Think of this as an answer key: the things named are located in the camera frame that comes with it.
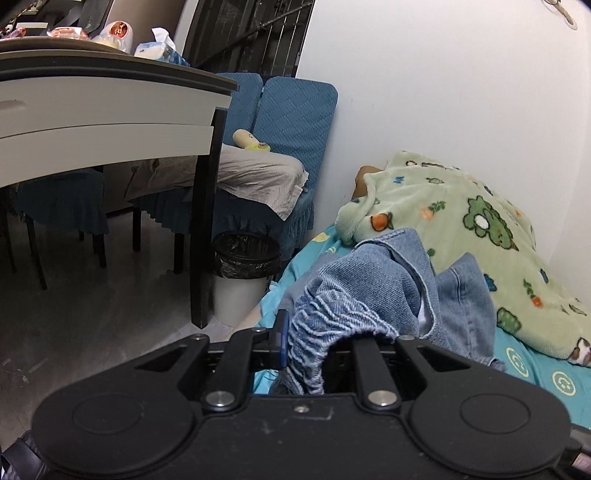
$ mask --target black table leg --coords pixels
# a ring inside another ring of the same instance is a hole
[[[222,151],[223,130],[226,125],[225,110],[213,114],[213,136],[208,155],[199,155],[193,182],[191,207],[191,321],[199,328],[207,325],[209,309],[206,258],[212,242],[213,204],[217,188],[217,170]]]

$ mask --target stuffed toy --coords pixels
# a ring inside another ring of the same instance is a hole
[[[263,142],[259,142],[252,133],[247,130],[236,130],[232,135],[234,143],[237,147],[243,148],[245,150],[262,150],[265,152],[270,152],[271,147]]]

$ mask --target table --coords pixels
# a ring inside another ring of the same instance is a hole
[[[211,242],[233,80],[91,42],[0,42],[0,187],[76,168],[198,155],[191,222],[191,319],[207,324]]]

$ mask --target bed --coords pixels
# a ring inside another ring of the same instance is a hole
[[[346,255],[350,250],[342,244],[333,225],[318,234],[289,263],[279,282],[271,283],[269,292],[259,303],[261,320],[258,325],[273,325],[277,305],[286,288],[306,272],[321,253],[332,251]],[[495,356],[504,361],[506,373],[553,393],[566,406],[573,423],[591,429],[591,409],[586,408],[586,399],[591,393],[591,369],[536,352],[500,328],[496,329]],[[267,394],[275,376],[276,372],[271,370],[257,373],[255,393]]]

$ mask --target food package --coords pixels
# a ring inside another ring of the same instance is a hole
[[[153,28],[152,32],[156,41],[140,43],[135,49],[136,57],[189,67],[187,60],[177,53],[176,46],[165,29]]]
[[[127,22],[117,21],[107,25],[92,41],[131,53],[134,31]]]
[[[3,40],[6,40],[7,38],[21,38],[26,36],[27,29],[24,27],[18,27],[12,30],[6,37],[3,38]]]
[[[80,27],[57,27],[47,32],[51,38],[74,38],[75,40],[89,40],[88,35]]]

